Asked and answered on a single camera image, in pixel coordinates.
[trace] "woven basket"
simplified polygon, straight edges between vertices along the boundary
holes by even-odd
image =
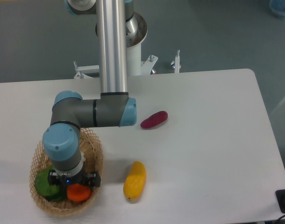
[[[80,150],[85,156],[85,169],[87,173],[98,171],[102,177],[103,172],[103,154],[102,146],[99,138],[93,133],[91,129],[82,128],[80,131]],[[39,195],[35,189],[36,175],[51,166],[49,157],[46,155],[43,147],[43,143],[40,142],[36,148],[35,155],[31,164],[31,171],[29,177],[30,193],[34,199],[36,205],[43,211],[53,216],[70,216],[83,211],[94,201],[95,196],[98,193],[99,188],[96,188],[89,199],[84,202],[73,202],[69,199],[65,199],[61,202],[49,202],[45,198]]]

